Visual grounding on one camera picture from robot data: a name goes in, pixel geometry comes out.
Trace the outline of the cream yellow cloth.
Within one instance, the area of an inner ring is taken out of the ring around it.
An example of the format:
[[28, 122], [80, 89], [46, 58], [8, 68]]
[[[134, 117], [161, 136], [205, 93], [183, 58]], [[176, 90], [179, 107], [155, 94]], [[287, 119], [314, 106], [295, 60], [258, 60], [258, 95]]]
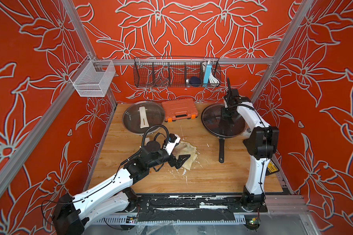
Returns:
[[190, 155], [190, 158], [182, 165], [186, 170], [191, 170], [192, 164], [197, 159], [197, 147], [189, 142], [181, 141], [173, 150], [173, 155], [177, 158], [180, 155]]

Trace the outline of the glass lid with white handle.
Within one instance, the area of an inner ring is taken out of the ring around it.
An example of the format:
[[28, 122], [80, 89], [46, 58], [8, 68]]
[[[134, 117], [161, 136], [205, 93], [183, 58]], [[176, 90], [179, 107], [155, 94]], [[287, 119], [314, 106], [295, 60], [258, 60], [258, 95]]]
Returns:
[[147, 129], [154, 125], [161, 125], [164, 121], [164, 109], [153, 101], [140, 101], [132, 104], [122, 116], [125, 129], [136, 135], [143, 135]]

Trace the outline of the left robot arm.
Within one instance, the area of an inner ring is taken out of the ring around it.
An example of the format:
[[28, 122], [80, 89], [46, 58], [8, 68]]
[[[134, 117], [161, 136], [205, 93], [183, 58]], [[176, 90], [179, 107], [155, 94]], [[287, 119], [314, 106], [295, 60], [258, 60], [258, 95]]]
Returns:
[[189, 154], [172, 154], [178, 141], [161, 146], [150, 141], [123, 161], [116, 174], [92, 187], [71, 196], [65, 194], [56, 203], [52, 224], [58, 235], [81, 235], [91, 223], [115, 212], [133, 207], [138, 197], [131, 186], [145, 178], [151, 168], [168, 163], [179, 169], [190, 158]]

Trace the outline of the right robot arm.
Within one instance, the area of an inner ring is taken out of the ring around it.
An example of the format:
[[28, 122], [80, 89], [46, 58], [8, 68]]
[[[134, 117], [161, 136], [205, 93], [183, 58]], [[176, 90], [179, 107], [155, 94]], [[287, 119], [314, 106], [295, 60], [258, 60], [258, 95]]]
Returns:
[[249, 177], [241, 197], [241, 206], [254, 211], [264, 203], [266, 170], [277, 150], [279, 129], [266, 122], [256, 111], [248, 97], [240, 96], [238, 90], [228, 88], [224, 96], [222, 116], [239, 114], [251, 130], [250, 137], [243, 143], [250, 155]]

